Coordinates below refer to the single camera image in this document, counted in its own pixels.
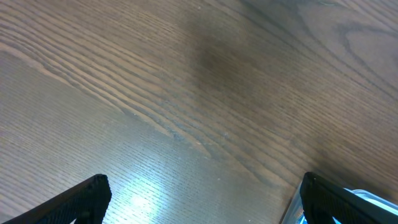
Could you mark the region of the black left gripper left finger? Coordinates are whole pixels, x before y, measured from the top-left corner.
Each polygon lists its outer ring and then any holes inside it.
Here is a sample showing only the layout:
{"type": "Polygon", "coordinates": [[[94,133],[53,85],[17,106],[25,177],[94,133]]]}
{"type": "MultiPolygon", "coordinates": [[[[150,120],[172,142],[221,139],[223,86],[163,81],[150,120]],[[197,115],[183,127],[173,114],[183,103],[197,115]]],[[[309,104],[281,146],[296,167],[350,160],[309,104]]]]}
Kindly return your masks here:
{"type": "Polygon", "coordinates": [[[4,224],[102,224],[111,201],[104,174],[96,174],[4,224]]]}

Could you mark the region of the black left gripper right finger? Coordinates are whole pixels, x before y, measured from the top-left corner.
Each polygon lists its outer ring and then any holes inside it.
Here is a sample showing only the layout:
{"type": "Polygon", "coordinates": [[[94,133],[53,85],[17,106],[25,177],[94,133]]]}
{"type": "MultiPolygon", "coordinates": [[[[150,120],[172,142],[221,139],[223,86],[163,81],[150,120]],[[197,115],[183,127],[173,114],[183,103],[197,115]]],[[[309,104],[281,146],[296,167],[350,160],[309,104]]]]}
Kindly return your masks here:
{"type": "Polygon", "coordinates": [[[397,205],[365,190],[342,188],[314,172],[300,187],[308,224],[397,224],[397,205]]]}

